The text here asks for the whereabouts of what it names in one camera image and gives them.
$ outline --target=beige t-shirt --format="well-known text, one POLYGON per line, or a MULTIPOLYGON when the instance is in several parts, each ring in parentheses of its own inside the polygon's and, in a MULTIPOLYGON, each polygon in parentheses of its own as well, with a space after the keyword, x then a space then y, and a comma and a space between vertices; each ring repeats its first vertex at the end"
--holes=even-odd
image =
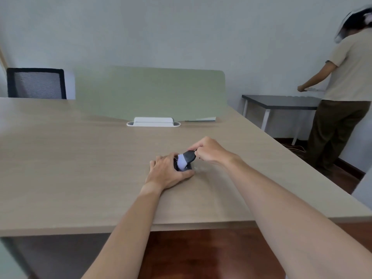
POLYGON ((372 101, 372 28, 343 39, 329 60, 338 68, 323 100, 372 101))

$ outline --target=black office chair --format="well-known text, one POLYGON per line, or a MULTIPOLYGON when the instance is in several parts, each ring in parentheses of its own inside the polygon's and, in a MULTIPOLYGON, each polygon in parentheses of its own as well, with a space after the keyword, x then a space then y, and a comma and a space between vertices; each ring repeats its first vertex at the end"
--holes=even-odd
POLYGON ((8 68, 8 97, 66 99, 65 75, 54 68, 8 68))

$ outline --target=dark hair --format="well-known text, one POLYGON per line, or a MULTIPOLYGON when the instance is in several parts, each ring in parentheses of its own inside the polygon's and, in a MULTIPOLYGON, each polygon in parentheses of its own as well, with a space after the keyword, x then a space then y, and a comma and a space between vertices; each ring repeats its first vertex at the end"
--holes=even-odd
POLYGON ((372 23, 365 23, 365 14, 372 13, 372 8, 364 9, 358 13, 351 15, 343 25, 345 30, 362 30, 364 28, 372 28, 372 23))

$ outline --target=hand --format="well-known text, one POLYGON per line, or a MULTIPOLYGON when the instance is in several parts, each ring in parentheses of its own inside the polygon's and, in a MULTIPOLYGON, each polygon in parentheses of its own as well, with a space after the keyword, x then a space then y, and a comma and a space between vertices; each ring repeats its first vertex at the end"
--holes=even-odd
POLYGON ((195 173, 193 170, 180 172, 174 169, 173 160, 177 155, 177 153, 171 153, 165 157, 157 156, 155 161, 151 161, 146 184, 151 183, 163 191, 186 178, 192 177, 195 173))
POLYGON ((297 91, 299 92, 306 92, 307 90, 305 90, 304 86, 303 85, 300 85, 297 87, 297 91))
POLYGON ((204 137, 202 140, 188 148, 188 150, 196 150, 195 155, 197 157, 212 164, 222 165, 224 161, 238 157, 228 150, 225 150, 216 140, 210 137, 204 137))

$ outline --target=desk surface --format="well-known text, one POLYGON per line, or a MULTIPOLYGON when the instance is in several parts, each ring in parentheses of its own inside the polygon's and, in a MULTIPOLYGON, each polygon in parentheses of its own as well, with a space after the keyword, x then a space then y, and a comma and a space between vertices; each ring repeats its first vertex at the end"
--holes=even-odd
MULTIPOLYGON (((82 114, 74 101, 0 98, 0 236, 111 232, 156 155, 183 152, 209 135, 335 221, 372 211, 228 108, 216 122, 127 127, 82 114)), ((163 193, 153 230, 241 227, 254 220, 220 168, 163 193)))
POLYGON ((243 99, 273 110, 316 110, 320 100, 315 97, 242 95, 243 99))

